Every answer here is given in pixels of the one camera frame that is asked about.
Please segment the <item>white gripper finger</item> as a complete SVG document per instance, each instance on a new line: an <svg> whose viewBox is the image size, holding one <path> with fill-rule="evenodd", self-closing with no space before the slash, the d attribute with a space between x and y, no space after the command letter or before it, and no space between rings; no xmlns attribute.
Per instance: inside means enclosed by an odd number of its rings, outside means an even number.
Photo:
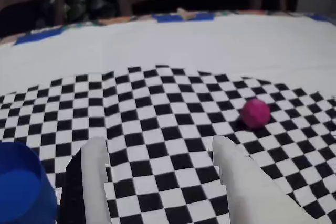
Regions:
<svg viewBox="0 0 336 224"><path fill-rule="evenodd" d="M324 223L315 219L229 138L213 137L213 164L226 187L231 223Z"/></svg>
<svg viewBox="0 0 336 224"><path fill-rule="evenodd" d="M111 223L105 183L109 155L106 140L86 141L66 167L58 223Z"/></svg>

